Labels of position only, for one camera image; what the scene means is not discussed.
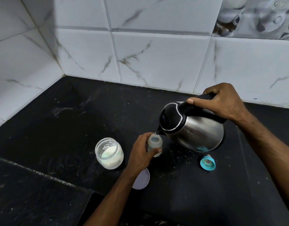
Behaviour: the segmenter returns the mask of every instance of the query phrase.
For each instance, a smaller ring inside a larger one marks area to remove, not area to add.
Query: fingernail
[[[186,102],[189,103],[189,104],[193,104],[194,100],[189,98],[189,99],[186,100]]]

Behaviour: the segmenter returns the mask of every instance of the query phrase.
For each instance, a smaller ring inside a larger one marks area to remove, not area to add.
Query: kettle spout
[[[157,135],[166,136],[162,128],[159,126],[157,131],[155,132]]]

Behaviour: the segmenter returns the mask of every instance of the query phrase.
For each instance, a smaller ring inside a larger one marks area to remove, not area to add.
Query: kettle lid
[[[173,131],[183,123],[183,115],[178,110],[178,103],[172,102],[167,104],[159,115],[159,125],[164,131]]]

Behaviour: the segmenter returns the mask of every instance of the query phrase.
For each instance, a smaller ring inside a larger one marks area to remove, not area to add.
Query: silver trim on kettle lid
[[[164,129],[164,128],[160,125],[160,127],[161,127],[164,131],[168,131],[168,132],[175,130],[175,129],[181,124],[182,119],[183,119],[183,116],[182,116],[182,115],[180,114],[180,112],[178,111],[178,104],[172,102],[172,103],[167,104],[166,106],[168,106],[168,105],[170,105],[170,104],[176,105],[176,111],[177,111],[177,113],[179,114],[179,116],[180,116],[181,118],[180,118],[180,121],[179,121],[179,123],[177,124],[177,126],[174,127],[173,129],[167,130],[167,129]]]

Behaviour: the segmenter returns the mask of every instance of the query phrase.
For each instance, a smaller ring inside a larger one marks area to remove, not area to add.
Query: hand
[[[214,114],[236,122],[244,119],[249,112],[244,106],[235,88],[229,83],[220,83],[207,88],[203,94],[215,93],[212,100],[189,98],[187,102],[195,106],[208,109]]]
[[[152,134],[154,133],[148,132],[140,135],[133,145],[126,169],[136,176],[149,166],[154,155],[161,152],[161,149],[158,148],[154,148],[150,152],[146,151],[146,141]]]

